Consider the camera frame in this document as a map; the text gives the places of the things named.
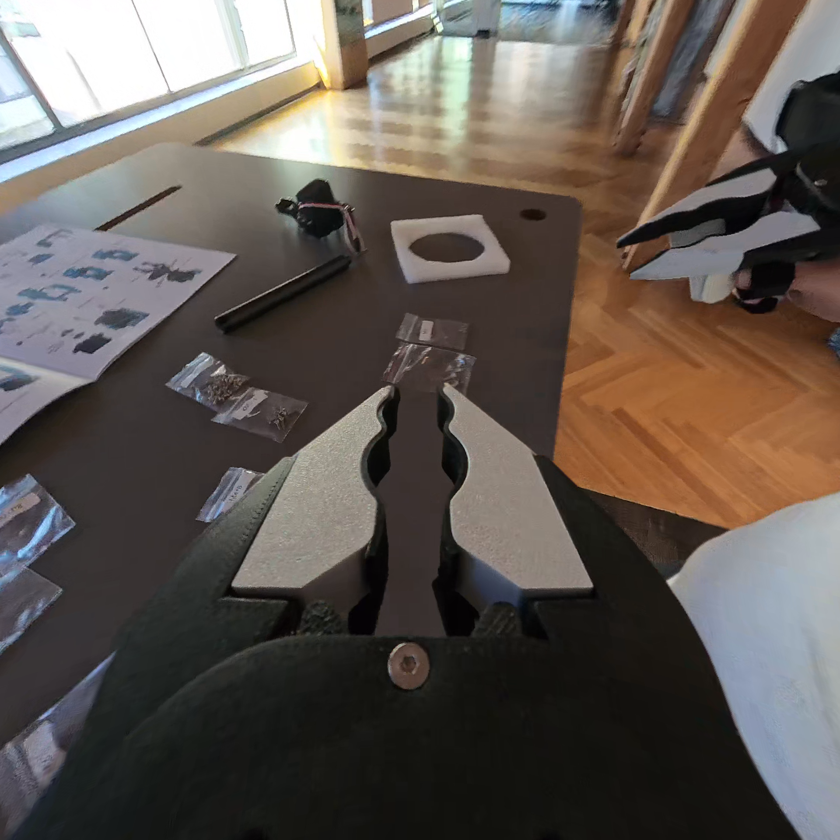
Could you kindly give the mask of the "scatter of small parts bags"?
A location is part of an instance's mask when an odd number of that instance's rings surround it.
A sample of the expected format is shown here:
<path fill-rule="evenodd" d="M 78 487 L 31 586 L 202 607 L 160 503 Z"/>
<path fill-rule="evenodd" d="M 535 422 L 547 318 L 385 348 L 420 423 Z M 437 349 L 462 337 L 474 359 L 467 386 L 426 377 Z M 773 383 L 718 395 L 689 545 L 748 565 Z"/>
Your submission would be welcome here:
<path fill-rule="evenodd" d="M 396 351 L 385 368 L 385 381 L 408 384 L 449 384 L 464 391 L 476 358 L 465 352 L 468 326 L 462 322 L 423 320 L 407 313 L 398 330 Z M 250 386 L 242 374 L 228 369 L 208 353 L 200 353 L 178 372 L 167 386 L 175 392 L 221 415 L 223 425 L 246 430 L 290 432 L 305 403 L 290 397 L 270 396 Z M 225 514 L 255 487 L 263 474 L 230 467 L 196 516 L 210 523 Z M 101 661 L 71 691 L 47 709 L 2 747 L 2 837 L 26 818 L 38 798 L 60 771 L 70 748 L 86 720 L 103 677 L 113 660 Z"/>

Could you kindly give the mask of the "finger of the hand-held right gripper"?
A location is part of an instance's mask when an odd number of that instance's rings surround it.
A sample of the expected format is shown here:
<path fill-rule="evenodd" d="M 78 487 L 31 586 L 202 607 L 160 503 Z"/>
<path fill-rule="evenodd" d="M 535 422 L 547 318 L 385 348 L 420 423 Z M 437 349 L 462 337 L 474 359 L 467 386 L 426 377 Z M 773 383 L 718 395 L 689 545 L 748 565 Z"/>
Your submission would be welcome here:
<path fill-rule="evenodd" d="M 791 152 L 740 166 L 636 226 L 616 241 L 616 247 L 638 245 L 706 223 L 755 217 L 777 182 L 791 171 Z"/>
<path fill-rule="evenodd" d="M 819 232 L 816 220 L 796 211 L 779 211 L 761 217 L 736 234 L 707 237 L 693 245 L 669 248 L 635 269 L 635 280 L 668 280 L 682 277 L 730 275 L 745 255 L 764 246 Z"/>

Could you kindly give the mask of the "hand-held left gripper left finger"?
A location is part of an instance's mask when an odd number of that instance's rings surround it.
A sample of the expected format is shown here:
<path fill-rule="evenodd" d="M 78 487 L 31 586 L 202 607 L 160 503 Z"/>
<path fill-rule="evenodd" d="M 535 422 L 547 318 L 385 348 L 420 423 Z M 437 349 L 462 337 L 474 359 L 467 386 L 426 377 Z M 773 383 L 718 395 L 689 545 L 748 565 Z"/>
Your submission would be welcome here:
<path fill-rule="evenodd" d="M 373 634 L 388 567 L 377 487 L 391 466 L 399 402 L 384 386 L 297 452 L 232 593 L 326 602 L 352 634 Z"/>

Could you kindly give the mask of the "black seat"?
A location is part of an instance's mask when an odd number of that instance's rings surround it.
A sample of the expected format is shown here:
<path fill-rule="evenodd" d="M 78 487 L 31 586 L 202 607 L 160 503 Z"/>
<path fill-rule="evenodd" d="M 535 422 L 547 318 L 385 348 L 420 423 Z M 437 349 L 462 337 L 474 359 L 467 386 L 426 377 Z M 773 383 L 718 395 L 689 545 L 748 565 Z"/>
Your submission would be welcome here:
<path fill-rule="evenodd" d="M 633 540 L 667 580 L 673 578 L 693 552 L 727 532 L 726 528 L 682 517 L 672 511 L 584 490 L 617 526 Z"/>

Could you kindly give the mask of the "open instruction booklet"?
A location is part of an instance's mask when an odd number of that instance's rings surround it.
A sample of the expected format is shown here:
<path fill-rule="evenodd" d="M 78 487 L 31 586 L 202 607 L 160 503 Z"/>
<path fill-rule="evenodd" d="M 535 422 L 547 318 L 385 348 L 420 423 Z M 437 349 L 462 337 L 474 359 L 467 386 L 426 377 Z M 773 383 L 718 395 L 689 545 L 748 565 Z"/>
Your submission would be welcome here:
<path fill-rule="evenodd" d="M 1 440 L 112 362 L 236 259 L 40 225 L 1 246 Z"/>

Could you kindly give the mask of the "wooden pillar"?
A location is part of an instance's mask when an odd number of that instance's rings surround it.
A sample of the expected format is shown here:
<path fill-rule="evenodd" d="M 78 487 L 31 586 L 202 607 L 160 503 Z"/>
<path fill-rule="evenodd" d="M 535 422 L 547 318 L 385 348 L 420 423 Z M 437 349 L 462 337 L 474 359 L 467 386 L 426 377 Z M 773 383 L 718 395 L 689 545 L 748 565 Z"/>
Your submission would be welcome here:
<path fill-rule="evenodd" d="M 710 180 L 806 5 L 806 1 L 744 4 L 637 226 L 651 221 Z"/>
<path fill-rule="evenodd" d="M 627 158 L 637 152 L 693 6 L 693 1 L 663 2 L 657 26 L 647 38 L 644 61 L 633 76 L 633 89 L 617 125 L 613 143 L 617 155 Z"/>
<path fill-rule="evenodd" d="M 366 84 L 369 57 L 362 1 L 321 1 L 323 44 L 320 74 L 329 90 Z"/>

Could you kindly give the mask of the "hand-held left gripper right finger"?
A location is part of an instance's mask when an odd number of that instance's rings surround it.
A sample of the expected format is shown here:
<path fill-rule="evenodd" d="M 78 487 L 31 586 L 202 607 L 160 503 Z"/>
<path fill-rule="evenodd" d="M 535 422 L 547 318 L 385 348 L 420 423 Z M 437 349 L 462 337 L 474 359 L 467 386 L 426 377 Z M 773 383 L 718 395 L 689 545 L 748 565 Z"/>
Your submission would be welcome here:
<path fill-rule="evenodd" d="M 437 422 L 453 484 L 434 581 L 446 635 L 469 635 L 498 603 L 522 616 L 535 602 L 592 597 L 540 458 L 452 385 L 437 394 Z"/>

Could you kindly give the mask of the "black metal bar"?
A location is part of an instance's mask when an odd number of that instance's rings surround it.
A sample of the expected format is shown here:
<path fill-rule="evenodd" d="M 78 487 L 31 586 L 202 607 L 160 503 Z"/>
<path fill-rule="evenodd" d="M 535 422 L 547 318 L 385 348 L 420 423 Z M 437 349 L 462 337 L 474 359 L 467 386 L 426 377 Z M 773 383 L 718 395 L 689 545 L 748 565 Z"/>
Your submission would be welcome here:
<path fill-rule="evenodd" d="M 320 266 L 285 280 L 258 296 L 218 314 L 214 319 L 214 325 L 223 334 L 232 333 L 276 310 L 281 305 L 342 275 L 351 267 L 352 262 L 352 258 L 348 255 L 335 256 Z"/>

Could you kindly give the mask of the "white foam square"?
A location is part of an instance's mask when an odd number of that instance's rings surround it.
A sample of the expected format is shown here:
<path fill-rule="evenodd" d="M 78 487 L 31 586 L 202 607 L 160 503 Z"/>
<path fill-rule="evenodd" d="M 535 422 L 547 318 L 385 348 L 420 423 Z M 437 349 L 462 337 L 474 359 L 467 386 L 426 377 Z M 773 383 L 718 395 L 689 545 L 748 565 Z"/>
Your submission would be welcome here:
<path fill-rule="evenodd" d="M 409 284 L 493 277 L 510 271 L 510 258 L 479 214 L 394 220 L 391 231 L 397 260 Z M 414 243 L 431 235 L 465 236 L 474 239 L 482 250 L 474 259 L 458 262 L 431 260 L 415 254 Z"/>

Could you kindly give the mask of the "person's right hand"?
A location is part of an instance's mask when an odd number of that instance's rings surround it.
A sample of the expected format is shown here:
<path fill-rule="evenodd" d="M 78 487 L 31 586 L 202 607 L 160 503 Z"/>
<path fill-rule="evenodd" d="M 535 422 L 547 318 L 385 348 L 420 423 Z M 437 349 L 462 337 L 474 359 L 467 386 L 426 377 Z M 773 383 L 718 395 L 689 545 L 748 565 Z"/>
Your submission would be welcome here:
<path fill-rule="evenodd" d="M 783 301 L 833 324 L 828 343 L 838 348 L 839 258 L 803 261 L 795 265 L 794 278 Z"/>

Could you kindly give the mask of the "dark desk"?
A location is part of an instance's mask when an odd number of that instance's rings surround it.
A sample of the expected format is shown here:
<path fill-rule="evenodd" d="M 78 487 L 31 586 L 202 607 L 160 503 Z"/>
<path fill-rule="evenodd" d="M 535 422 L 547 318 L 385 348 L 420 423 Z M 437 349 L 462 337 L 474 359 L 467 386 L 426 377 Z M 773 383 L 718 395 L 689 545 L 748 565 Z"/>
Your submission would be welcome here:
<path fill-rule="evenodd" d="M 230 335 L 221 312 L 326 261 L 275 204 L 312 179 L 349 203 L 366 252 Z M 480 214 L 511 261 L 504 276 L 406 284 L 391 222 Z M 5 744 L 113 651 L 122 625 L 203 532 L 195 519 L 227 468 L 265 474 L 382 386 L 404 314 L 469 325 L 468 397 L 523 443 L 554 455 L 582 210 L 568 196 L 277 161 L 165 143 L 2 216 L 5 243 L 40 224 L 220 250 L 236 260 L 92 385 L 2 445 L 2 485 L 32 475 L 76 527 L 34 564 L 59 599 L 2 653 Z M 307 401 L 279 444 L 216 424 L 165 383 L 206 351 L 258 387 Z"/>

